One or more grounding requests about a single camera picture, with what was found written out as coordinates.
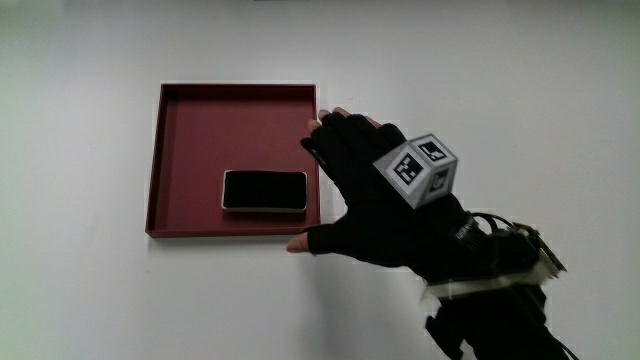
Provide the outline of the person's right hand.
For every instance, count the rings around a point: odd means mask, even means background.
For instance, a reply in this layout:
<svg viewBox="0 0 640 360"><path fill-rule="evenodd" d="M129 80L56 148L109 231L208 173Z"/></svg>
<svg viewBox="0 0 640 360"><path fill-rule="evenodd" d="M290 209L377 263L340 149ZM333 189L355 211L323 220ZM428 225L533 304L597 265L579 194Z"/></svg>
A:
<svg viewBox="0 0 640 360"><path fill-rule="evenodd" d="M320 111L308 127L301 144L334 182L347 212L332 224L304 229L289 241L288 252L406 266L431 282L497 262L496 244L454 196L413 209L375 168L375 160L406 140L395 125L336 108Z"/></svg>

